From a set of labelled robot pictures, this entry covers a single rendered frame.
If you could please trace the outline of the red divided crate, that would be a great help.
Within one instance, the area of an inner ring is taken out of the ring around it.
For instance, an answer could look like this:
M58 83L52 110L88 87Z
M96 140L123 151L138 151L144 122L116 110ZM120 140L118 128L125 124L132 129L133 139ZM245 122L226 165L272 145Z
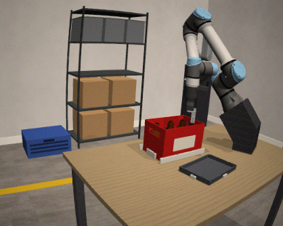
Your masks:
M186 122L184 127L179 127L179 121L183 119ZM168 122L173 121L174 129L167 128ZM144 145L143 150L149 148L156 153L156 159L197 150L202 147L202 129L195 120L195 125L188 126L191 118L186 115L168 116L162 118L145 119L144 127ZM154 124L159 123L159 126ZM160 137L151 133L154 129L160 133Z

